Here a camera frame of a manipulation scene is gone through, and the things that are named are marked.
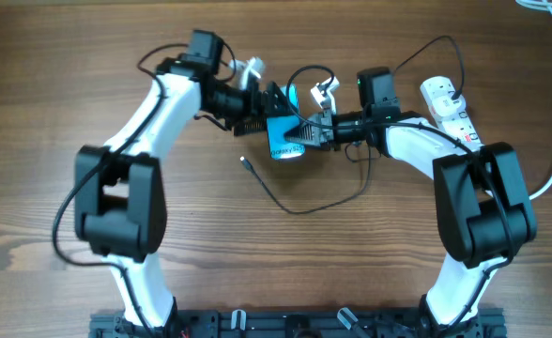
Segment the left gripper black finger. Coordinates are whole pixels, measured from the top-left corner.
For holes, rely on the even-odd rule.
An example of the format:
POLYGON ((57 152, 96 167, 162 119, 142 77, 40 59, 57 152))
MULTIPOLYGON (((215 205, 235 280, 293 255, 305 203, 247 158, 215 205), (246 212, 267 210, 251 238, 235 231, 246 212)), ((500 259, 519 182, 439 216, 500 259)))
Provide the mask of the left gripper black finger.
POLYGON ((275 82, 269 82, 262 94, 263 114, 265 117, 292 115, 286 95, 275 82))
POLYGON ((265 117, 247 117, 234 125, 235 137, 250 135, 258 132, 265 132, 268 129, 265 117))

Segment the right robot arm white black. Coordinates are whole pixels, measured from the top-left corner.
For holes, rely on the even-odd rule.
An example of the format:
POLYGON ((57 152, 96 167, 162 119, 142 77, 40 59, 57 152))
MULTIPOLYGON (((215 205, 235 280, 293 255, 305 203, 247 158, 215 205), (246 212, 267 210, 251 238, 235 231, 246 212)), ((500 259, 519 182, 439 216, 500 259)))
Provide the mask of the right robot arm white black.
POLYGON ((446 257, 423 303, 432 332, 457 332, 476 316, 495 273, 512 264, 536 236, 516 153, 507 143, 486 146, 467 133, 452 133, 414 112, 402 112, 388 68, 362 70, 357 83, 360 112, 335 113, 332 81, 327 80, 316 87, 321 112, 301 118, 284 137, 325 149, 363 141, 432 178, 446 257))

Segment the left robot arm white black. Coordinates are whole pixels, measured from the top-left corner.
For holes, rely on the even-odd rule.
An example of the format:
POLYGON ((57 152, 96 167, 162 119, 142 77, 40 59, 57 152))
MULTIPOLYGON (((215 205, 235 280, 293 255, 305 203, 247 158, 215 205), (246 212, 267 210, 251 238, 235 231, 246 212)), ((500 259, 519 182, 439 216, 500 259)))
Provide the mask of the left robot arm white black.
POLYGON ((241 135, 263 131, 268 120, 297 104, 293 85, 258 88, 262 62, 232 60, 218 76, 229 45, 213 32, 195 30, 182 54, 167 57, 148 74, 152 85, 129 122, 103 146, 83 146, 75 159, 74 231, 111 269, 125 309, 94 315, 91 336, 184 337, 158 256, 167 225, 161 163, 192 119, 206 118, 241 135))

